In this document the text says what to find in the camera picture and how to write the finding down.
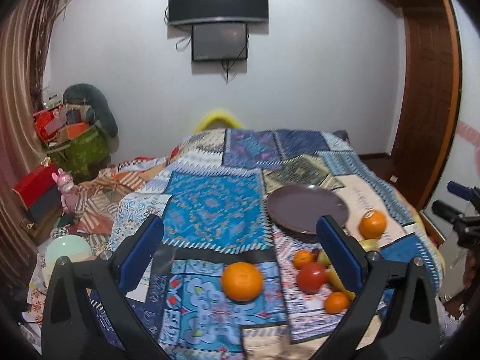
cable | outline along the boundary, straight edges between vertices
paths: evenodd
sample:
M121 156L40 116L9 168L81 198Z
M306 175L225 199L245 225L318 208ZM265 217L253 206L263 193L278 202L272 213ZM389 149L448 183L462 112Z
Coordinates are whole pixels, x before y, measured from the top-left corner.
M243 51L247 48L248 46L248 40L250 38L250 31L248 31L248 26L247 26L247 40L245 42L245 45L243 47L243 49L239 52L239 54L237 55L237 57L233 60L233 63L230 64L230 60L226 60L226 61L220 61L220 63L222 64L222 69L223 71L226 73L226 84L228 85L229 84L229 72L230 70L235 66L235 64L237 63L237 61L239 60L240 58L240 55L243 53Z
M194 29L193 29L193 26L189 26L190 28L189 28L188 30L186 30L186 29L182 28L182 27L179 26L179 25L169 24L169 14L167 13L168 10L169 10L169 6L167 5L166 8L165 8L165 16L163 17L163 21L164 21L165 25L167 25L167 26L170 25L170 26L172 26L173 28L176 28L177 30L180 30L180 31L182 31L182 32L186 32L186 33L191 34L192 31L194 30Z
M187 39L188 39L188 42L186 43L186 45L183 46L183 47L181 47L181 48L179 48L179 44L185 42ZM191 42L191 33L190 33L189 35L185 35L183 38L181 38L181 39L177 42L177 44L175 45L175 50L177 50L177 51L180 52L180 53L183 52L183 51L185 51L185 50L187 49L188 45L190 44L190 42Z

pink bunny figurine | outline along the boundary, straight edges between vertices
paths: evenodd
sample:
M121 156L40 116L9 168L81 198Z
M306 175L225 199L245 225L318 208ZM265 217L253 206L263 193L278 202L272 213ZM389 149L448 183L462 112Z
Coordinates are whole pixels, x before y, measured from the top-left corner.
M61 192L61 204L64 212L75 212L77 205L78 186L75 185L71 175L64 172L62 168L58 169L58 175L52 173L52 179L57 183L58 190Z

curtain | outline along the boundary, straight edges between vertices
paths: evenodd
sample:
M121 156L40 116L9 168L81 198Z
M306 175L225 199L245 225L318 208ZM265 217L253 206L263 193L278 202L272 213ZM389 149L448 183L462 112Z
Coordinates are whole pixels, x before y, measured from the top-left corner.
M32 114L41 109L41 80L59 0L21 0L0 28L0 275L28 283L36 248L20 228L11 188L45 157Z

dark plate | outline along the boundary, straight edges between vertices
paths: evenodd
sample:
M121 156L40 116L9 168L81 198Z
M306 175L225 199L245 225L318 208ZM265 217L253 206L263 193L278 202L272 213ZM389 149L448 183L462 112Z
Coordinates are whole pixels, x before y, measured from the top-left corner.
M303 234L316 234L317 220L332 215L342 227L349 209L335 193L316 186L290 184L273 191L267 198L267 211L282 227Z

green bag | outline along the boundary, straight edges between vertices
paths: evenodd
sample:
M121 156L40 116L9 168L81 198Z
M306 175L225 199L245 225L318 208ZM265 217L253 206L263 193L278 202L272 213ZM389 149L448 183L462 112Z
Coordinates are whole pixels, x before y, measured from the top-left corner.
M92 126L77 138L54 147L46 154L58 167L71 172L77 182L92 176L92 164L97 164L93 168L100 169L98 164L109 158L109 146L101 131L96 126Z

